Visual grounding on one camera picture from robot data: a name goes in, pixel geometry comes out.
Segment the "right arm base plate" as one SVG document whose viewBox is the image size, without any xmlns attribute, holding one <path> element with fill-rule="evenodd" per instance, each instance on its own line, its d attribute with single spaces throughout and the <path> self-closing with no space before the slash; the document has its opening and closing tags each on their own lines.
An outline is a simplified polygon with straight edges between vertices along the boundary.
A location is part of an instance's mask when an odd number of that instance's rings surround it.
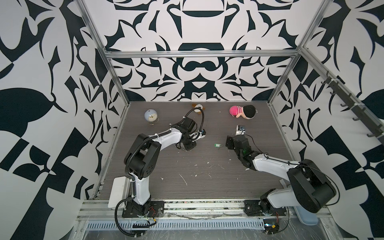
<svg viewBox="0 0 384 240">
<path fill-rule="evenodd" d="M 244 200 L 244 212 L 248 217 L 285 216 L 287 209 L 276 209 L 266 200 Z"/>
</svg>

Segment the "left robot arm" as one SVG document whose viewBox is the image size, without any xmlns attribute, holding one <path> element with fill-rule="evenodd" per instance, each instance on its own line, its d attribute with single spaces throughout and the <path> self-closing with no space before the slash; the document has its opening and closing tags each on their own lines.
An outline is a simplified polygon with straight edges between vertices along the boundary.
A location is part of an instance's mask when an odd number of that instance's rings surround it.
<svg viewBox="0 0 384 240">
<path fill-rule="evenodd" d="M 135 204 L 143 207 L 150 202 L 149 178 L 162 150 L 175 146 L 179 150 L 190 151 L 196 147 L 198 140 L 206 136 L 203 127 L 195 128 L 195 125 L 194 120 L 184 117 L 166 131 L 137 136 L 124 159 L 125 173 L 134 178 Z"/>
</svg>

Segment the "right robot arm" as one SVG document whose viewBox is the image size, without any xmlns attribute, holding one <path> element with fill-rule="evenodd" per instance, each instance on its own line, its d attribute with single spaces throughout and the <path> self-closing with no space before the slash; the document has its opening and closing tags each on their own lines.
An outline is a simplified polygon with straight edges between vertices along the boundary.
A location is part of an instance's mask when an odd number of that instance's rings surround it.
<svg viewBox="0 0 384 240">
<path fill-rule="evenodd" d="M 287 188 L 271 189 L 262 195 L 259 206 L 263 214 L 297 206 L 315 214 L 339 193 L 337 186 L 311 160 L 291 162 L 270 157 L 252 150 L 244 135 L 228 136 L 226 147 L 235 151 L 246 168 L 272 174 L 290 183 Z"/>
</svg>

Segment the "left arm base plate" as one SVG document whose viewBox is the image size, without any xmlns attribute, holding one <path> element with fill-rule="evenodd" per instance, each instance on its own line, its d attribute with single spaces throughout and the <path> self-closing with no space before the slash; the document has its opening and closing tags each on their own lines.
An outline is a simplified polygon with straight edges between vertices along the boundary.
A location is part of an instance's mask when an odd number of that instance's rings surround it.
<svg viewBox="0 0 384 240">
<path fill-rule="evenodd" d="M 126 203 L 126 206 L 124 207 L 124 210 L 122 213 L 122 217 L 123 218 L 160 217 L 164 213 L 164 207 L 165 207 L 164 201 L 148 200 L 144 205 L 139 205 L 134 201 L 130 201 Z"/>
</svg>

